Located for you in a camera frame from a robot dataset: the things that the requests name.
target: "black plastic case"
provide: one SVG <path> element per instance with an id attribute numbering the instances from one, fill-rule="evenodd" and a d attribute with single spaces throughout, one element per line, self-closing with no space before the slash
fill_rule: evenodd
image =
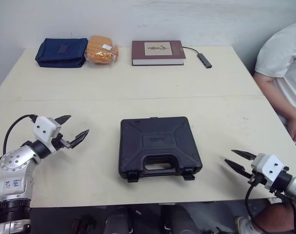
<path id="1" fill-rule="evenodd" d="M 171 168 L 148 170 L 168 163 Z M 124 119 L 121 121 L 119 174 L 128 182 L 146 176 L 183 176 L 194 180 L 202 168 L 186 117 Z"/>

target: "brown book cover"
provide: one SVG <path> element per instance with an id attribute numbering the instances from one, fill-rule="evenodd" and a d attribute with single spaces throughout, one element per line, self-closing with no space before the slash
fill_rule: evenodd
<path id="1" fill-rule="evenodd" d="M 132 42 L 132 60 L 185 59 L 180 40 L 136 40 Z"/>

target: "robotic arm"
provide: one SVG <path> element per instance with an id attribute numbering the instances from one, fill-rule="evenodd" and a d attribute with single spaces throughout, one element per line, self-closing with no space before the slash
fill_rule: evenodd
<path id="1" fill-rule="evenodd" d="M 289 170 L 275 155 L 258 154 L 232 150 L 247 160 L 252 160 L 252 174 L 245 171 L 241 165 L 225 159 L 225 162 L 237 173 L 250 179 L 248 183 L 257 186 L 262 184 L 270 193 L 282 200 L 291 200 L 296 204 L 296 177 L 288 174 Z"/>
<path id="2" fill-rule="evenodd" d="M 61 125 L 71 116 L 57 119 L 30 115 L 35 123 L 34 142 L 25 142 L 19 149 L 10 151 L 0 159 L 0 234 L 27 234 L 31 221 L 30 201 L 33 188 L 33 171 L 41 160 L 61 148 L 74 148 L 81 143 L 89 130 L 81 132 L 69 142 L 59 133 Z"/>

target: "handwritten label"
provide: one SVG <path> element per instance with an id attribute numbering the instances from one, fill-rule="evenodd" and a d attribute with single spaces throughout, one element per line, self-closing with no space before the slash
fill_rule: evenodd
<path id="1" fill-rule="evenodd" d="M 10 183 L 9 181 L 6 181 L 6 182 L 5 182 L 5 186 L 6 186 L 7 188 L 10 188 L 10 187 L 11 187 L 11 183 Z"/>
<path id="2" fill-rule="evenodd" d="M 13 185 L 14 185 L 14 187 L 19 187 L 20 186 L 20 179 L 14 179 Z"/>
<path id="3" fill-rule="evenodd" d="M 21 180 L 20 179 L 13 179 L 12 181 L 5 181 L 5 187 L 10 189 L 11 186 L 13 186 L 14 188 L 20 187 L 21 185 Z"/>

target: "person's arm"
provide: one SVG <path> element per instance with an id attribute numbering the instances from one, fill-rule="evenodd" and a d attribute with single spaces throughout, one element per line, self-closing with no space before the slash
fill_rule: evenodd
<path id="1" fill-rule="evenodd" d="M 273 85 L 274 77 L 255 72 L 253 78 L 274 110 L 288 120 L 289 134 L 296 141 L 296 108 Z"/>

